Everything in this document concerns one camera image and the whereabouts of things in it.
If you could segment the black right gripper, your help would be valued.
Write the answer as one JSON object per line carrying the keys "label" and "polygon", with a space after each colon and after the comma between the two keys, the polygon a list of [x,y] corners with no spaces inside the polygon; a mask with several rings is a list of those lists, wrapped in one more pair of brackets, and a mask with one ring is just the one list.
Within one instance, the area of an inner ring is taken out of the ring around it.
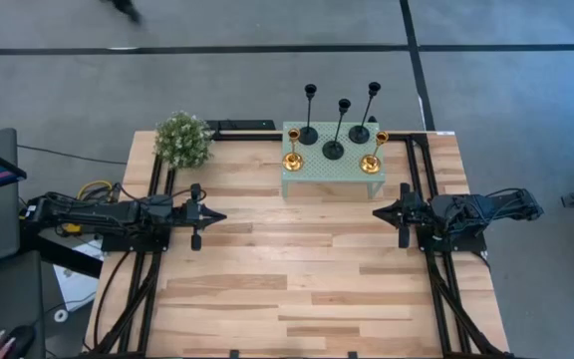
{"label": "black right gripper", "polygon": [[399,247],[408,248],[411,243],[410,226],[424,225],[430,222],[430,207],[411,191],[411,186],[403,182],[400,186],[400,201],[373,210],[378,219],[399,229]]}

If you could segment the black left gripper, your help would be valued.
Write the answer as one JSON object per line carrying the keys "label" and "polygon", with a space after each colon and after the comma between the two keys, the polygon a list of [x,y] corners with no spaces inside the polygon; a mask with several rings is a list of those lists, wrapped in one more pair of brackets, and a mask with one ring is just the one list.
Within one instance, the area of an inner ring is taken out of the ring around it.
{"label": "black left gripper", "polygon": [[227,219],[227,216],[200,203],[202,191],[199,183],[193,183],[189,192],[190,198],[180,207],[172,209],[172,224],[178,227],[191,227],[190,247],[193,251],[200,251],[202,238],[199,234],[199,225],[201,229],[206,229],[212,224]]}

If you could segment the gold metal candlestick holder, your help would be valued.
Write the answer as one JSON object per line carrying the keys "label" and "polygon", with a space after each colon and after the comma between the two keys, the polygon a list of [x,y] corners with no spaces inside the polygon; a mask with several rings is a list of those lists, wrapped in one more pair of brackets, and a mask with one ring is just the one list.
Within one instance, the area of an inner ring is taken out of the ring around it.
{"label": "gold metal candlestick holder", "polygon": [[290,151],[283,156],[282,165],[283,168],[288,172],[298,172],[304,165],[302,156],[295,151],[295,145],[299,141],[300,135],[300,130],[295,128],[290,129],[287,132],[287,137],[291,148]]}
{"label": "gold metal candlestick holder", "polygon": [[360,160],[361,170],[368,175],[375,175],[381,170],[382,161],[378,157],[380,147],[389,140],[389,134],[386,132],[376,133],[376,146],[370,153],[364,155]]}

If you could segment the black metal candlestick holder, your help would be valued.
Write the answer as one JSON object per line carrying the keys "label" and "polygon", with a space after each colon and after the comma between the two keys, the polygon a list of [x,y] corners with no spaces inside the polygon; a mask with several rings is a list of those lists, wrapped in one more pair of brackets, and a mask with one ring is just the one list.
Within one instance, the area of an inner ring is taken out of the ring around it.
{"label": "black metal candlestick holder", "polygon": [[344,117],[351,107],[351,101],[349,99],[341,99],[338,102],[338,107],[339,107],[339,120],[334,138],[331,141],[328,141],[323,146],[322,150],[324,157],[332,161],[340,159],[344,154],[344,148],[338,141],[338,137]]}
{"label": "black metal candlestick holder", "polygon": [[370,132],[365,126],[365,122],[367,120],[367,115],[369,114],[370,107],[372,104],[373,99],[378,95],[381,91],[382,86],[378,82],[371,82],[369,85],[369,99],[363,114],[363,118],[358,125],[351,127],[349,131],[349,139],[355,144],[364,144],[368,141],[370,137]]}
{"label": "black metal candlestick holder", "polygon": [[300,129],[299,142],[303,145],[309,146],[315,144],[318,140],[317,131],[311,127],[311,105],[312,100],[316,95],[317,87],[314,84],[307,84],[304,87],[304,91],[308,100],[307,122],[306,125]]}

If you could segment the green perforated metal shelf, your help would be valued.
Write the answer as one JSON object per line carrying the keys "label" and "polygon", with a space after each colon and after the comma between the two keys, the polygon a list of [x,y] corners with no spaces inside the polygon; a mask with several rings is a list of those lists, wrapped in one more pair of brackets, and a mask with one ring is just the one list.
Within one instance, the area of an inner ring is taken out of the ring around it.
{"label": "green perforated metal shelf", "polygon": [[[284,122],[282,135],[282,155],[290,151],[290,144],[287,132],[290,129],[301,129],[306,124],[304,122]],[[304,160],[302,169],[298,172],[288,172],[282,165],[282,195],[288,195],[290,183],[363,183],[367,186],[368,198],[373,198],[386,181],[384,172],[384,159],[378,154],[382,161],[381,170],[375,175],[365,174],[360,168],[360,160],[370,154],[376,146],[376,133],[380,132],[380,125],[377,123],[365,123],[370,132],[368,141],[364,144],[355,144],[349,139],[349,131],[356,123],[342,123],[338,141],[344,148],[343,156],[338,160],[328,160],[323,155],[323,146],[334,138],[337,124],[332,122],[313,122],[311,127],[318,132],[318,140],[313,145],[303,145],[299,141],[295,145],[295,151]]]}

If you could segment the green potted plant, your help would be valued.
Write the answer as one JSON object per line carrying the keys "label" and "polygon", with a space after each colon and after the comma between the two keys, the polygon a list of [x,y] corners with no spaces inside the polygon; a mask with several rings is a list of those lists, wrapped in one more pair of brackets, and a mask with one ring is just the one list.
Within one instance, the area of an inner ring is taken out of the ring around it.
{"label": "green potted plant", "polygon": [[156,125],[154,152],[172,169],[198,169],[212,158],[212,135],[205,120],[175,112]]}

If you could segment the black rectangular power box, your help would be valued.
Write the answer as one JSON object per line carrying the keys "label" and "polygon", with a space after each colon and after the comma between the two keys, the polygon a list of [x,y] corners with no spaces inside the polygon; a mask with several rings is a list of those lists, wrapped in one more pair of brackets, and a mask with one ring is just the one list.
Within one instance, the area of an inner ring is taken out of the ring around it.
{"label": "black rectangular power box", "polygon": [[275,131],[272,120],[207,120],[214,131]]}

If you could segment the white paper sheet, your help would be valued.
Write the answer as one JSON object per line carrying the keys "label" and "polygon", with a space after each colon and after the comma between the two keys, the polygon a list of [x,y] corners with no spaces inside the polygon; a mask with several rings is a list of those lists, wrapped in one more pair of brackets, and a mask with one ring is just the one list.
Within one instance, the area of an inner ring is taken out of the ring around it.
{"label": "white paper sheet", "polygon": [[[100,261],[104,260],[100,240],[82,241],[74,250]],[[66,310],[74,312],[95,298],[99,280],[92,276],[75,272],[63,266],[53,265],[59,288],[66,302]]]}

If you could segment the black computer mouse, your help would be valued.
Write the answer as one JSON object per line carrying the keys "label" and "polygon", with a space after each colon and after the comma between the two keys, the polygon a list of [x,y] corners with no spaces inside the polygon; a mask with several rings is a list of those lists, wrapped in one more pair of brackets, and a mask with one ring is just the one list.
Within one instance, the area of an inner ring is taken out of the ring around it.
{"label": "black computer mouse", "polygon": [[4,359],[24,359],[35,339],[35,329],[30,325],[21,325],[10,331],[6,342],[11,341]]}

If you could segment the person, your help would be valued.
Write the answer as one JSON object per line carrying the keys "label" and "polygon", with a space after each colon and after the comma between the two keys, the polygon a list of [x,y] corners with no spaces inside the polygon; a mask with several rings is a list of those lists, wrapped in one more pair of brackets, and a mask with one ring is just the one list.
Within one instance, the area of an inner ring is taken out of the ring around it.
{"label": "person", "polygon": [[110,2],[116,10],[126,15],[132,23],[139,24],[142,21],[142,15],[136,8],[133,0],[102,0],[102,1]]}

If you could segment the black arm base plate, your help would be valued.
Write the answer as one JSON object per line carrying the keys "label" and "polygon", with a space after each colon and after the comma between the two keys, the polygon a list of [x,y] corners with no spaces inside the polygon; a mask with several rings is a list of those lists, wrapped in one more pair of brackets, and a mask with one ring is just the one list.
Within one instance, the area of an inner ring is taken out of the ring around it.
{"label": "black arm base plate", "polygon": [[430,230],[419,228],[417,230],[418,244],[422,251],[438,251],[438,252],[453,252],[453,251],[467,251],[467,252],[483,252],[487,251],[487,246],[483,234],[478,236],[463,235],[457,238],[443,238],[435,239]]}
{"label": "black arm base plate", "polygon": [[104,252],[161,252],[167,251],[170,231],[132,232],[130,234],[103,235]]}

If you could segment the black metal table frame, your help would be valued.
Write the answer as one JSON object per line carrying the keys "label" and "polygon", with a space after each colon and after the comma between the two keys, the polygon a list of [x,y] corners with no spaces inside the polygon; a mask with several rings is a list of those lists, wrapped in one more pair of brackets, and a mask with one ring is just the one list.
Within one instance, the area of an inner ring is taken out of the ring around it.
{"label": "black metal table frame", "polygon": [[176,230],[161,259],[151,312],[139,311],[130,349],[152,358],[229,356],[453,358],[508,345],[488,267],[456,251],[402,249],[373,216],[410,182],[423,195],[467,191],[450,133],[393,132],[382,146],[386,181],[373,198],[355,183],[290,183],[282,195],[282,135],[222,131],[200,170],[171,173],[154,135],[134,136],[124,182],[141,196],[197,182],[227,219],[193,251]]}

